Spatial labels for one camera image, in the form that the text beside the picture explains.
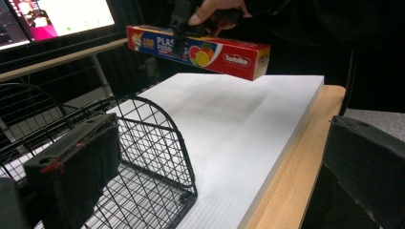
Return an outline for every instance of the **red box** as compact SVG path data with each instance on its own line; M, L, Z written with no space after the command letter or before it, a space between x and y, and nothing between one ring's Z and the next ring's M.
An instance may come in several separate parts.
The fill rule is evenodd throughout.
M169 29L127 26L128 48L197 66L216 73L255 80L266 73L270 46L214 37L187 37L181 57L172 53L174 38Z

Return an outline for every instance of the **hand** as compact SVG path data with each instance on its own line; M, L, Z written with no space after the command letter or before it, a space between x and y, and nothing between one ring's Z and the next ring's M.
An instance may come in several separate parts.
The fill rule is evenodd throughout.
M215 10L238 9L244 13L244 17L251 17L245 6L244 0L205 0L197 11L190 17L188 24L190 26L199 25L208 18L216 24L214 30L209 31L212 36L218 36L221 30L227 30L235 27L235 24L212 16Z

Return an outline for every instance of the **black sleeve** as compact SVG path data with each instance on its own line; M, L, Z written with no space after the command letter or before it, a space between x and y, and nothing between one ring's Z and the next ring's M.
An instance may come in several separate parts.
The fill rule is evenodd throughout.
M286 40L351 49L404 50L403 0L245 0L264 28Z

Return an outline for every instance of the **wire mesh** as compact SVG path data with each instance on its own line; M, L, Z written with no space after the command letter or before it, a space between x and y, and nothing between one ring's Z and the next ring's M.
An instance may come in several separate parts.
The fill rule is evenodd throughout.
M49 135L38 135L25 145L13 143L34 133L77 108L60 105L50 94L31 84L6 83L0 85L0 162L3 173L20 179L25 176L22 163L33 157L27 147L41 148Z
M83 120L110 113L118 117L122 157L119 173L104 188L93 216L83 228L175 228L197 199L193 169L174 121L161 107L141 97L98 101L13 142L2 149L1 155L18 147L28 151L3 158L0 177L21 183L25 161Z

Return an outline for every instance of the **computer screen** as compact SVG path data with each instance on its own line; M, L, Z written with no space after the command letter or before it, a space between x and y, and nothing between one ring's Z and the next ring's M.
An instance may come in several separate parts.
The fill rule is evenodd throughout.
M106 0L9 0L31 41L114 25Z
M13 16L6 0L0 0L0 50L30 43Z

